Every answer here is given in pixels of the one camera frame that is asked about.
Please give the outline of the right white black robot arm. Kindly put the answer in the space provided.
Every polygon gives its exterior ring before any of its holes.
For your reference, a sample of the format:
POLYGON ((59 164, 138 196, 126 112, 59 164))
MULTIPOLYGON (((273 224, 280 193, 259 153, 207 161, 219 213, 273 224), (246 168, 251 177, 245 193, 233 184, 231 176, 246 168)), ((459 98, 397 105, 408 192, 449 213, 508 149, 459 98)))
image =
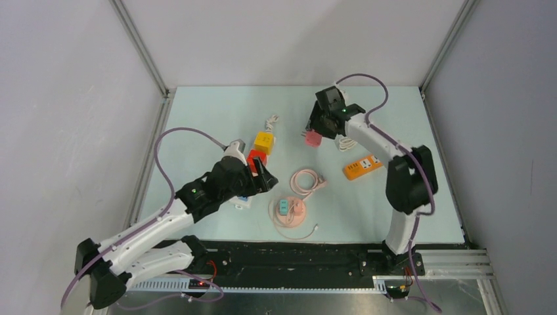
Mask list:
POLYGON ((408 147, 379 128, 370 112, 346 103, 335 86, 315 94, 308 128, 324 138, 346 136, 367 149, 387 169, 386 197, 393 208, 388 235, 383 241, 382 267, 398 274, 408 267, 417 276, 414 239, 421 217, 435 213, 438 183, 431 150, 408 147))

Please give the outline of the orange power strip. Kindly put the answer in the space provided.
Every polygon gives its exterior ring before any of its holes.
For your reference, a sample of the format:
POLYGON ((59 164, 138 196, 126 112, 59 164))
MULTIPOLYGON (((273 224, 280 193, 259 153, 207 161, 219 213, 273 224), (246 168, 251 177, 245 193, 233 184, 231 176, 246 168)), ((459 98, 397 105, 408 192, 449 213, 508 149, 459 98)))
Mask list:
POLYGON ((383 163, 374 155, 365 156, 343 168, 347 180, 355 180, 383 167, 383 163))

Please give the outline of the teal cube socket adapter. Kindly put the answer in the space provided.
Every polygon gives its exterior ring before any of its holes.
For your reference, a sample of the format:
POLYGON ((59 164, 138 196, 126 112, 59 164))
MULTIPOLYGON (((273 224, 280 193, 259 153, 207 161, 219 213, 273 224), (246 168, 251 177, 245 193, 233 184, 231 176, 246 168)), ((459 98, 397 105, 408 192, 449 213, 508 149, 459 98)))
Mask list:
POLYGON ((278 203, 278 213, 281 216, 287 216, 289 213, 289 201, 287 199, 281 199, 278 203))

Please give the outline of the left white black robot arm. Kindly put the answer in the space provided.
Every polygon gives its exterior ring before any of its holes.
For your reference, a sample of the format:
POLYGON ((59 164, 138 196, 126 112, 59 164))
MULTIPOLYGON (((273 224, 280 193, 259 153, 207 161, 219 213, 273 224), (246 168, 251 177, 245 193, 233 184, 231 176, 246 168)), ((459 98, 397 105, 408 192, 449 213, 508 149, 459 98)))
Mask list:
POLYGON ((106 241, 82 241, 76 251, 77 278, 91 277, 90 303, 100 309, 115 303, 125 293, 124 267, 170 234, 218 211, 233 197, 250 197, 270 191, 278 179, 259 158, 254 169, 241 159, 225 156, 211 171, 172 194, 169 204, 138 225, 106 241))

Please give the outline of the pink round power strip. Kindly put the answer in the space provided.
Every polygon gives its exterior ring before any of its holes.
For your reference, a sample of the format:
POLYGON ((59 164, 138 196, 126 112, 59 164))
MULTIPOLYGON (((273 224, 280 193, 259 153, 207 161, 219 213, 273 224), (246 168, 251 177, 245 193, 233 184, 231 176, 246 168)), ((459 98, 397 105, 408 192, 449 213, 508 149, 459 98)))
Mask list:
POLYGON ((307 216, 305 202, 297 197, 284 197, 274 201, 270 207, 270 217, 281 228, 296 228, 307 216))

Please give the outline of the white multicolour power strip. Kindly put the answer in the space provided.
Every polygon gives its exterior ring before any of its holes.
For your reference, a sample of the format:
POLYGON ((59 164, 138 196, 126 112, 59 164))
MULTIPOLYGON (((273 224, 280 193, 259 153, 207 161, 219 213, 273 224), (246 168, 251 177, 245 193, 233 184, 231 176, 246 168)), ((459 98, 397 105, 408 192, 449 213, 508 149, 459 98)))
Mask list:
MULTIPOLYGON (((273 128, 278 120, 279 116, 275 114, 266 119, 265 129, 257 133, 251 148, 246 154, 246 161, 248 162, 248 166, 253 176, 257 175, 256 166, 254 164, 255 158, 259 158, 263 166, 267 166, 269 156, 273 151, 277 139, 273 134, 273 128)), ((251 206, 252 199, 253 197, 234 197, 229 200, 229 202, 233 204, 236 209, 242 210, 248 209, 251 206)))

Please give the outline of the small pink plug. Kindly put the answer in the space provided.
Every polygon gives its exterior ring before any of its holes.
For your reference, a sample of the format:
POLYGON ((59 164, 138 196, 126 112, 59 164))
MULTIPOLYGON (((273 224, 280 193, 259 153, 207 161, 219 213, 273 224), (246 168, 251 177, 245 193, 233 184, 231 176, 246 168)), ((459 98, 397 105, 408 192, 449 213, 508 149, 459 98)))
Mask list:
POLYGON ((305 214, 305 205, 303 202, 295 202, 292 206, 292 212, 295 217, 300 217, 305 214))

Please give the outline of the pink square plug adapter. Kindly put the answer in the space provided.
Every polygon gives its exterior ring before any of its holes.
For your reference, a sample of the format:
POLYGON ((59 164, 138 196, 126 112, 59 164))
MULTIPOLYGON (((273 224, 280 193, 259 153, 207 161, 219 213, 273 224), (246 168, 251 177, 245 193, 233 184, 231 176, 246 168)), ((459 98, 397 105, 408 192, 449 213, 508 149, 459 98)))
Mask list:
POLYGON ((301 135, 304 137, 305 145, 312 148, 318 148, 321 145, 323 136, 318 134, 316 131, 304 131, 301 135))

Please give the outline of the yellow cube socket adapter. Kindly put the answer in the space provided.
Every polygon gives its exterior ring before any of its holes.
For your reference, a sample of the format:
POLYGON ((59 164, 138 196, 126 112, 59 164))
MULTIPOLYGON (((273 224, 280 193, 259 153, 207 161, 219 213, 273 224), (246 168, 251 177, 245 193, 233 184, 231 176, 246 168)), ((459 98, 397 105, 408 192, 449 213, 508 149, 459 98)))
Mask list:
POLYGON ((265 152, 268 156, 271 155, 275 145, 275 136, 273 133, 260 131, 257 133, 254 140, 254 149, 265 152))

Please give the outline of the red cube socket adapter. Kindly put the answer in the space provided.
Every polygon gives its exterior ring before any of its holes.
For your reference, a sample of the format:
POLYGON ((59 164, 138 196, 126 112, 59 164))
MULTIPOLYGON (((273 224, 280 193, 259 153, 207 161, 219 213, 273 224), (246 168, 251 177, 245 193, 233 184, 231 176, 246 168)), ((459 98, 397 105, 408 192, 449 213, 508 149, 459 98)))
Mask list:
POLYGON ((256 171, 254 163, 255 158, 258 158, 263 166, 267 165, 267 154, 256 149, 251 149, 248 157, 246 158, 246 161, 248 162, 248 165, 250 166, 252 172, 256 171))

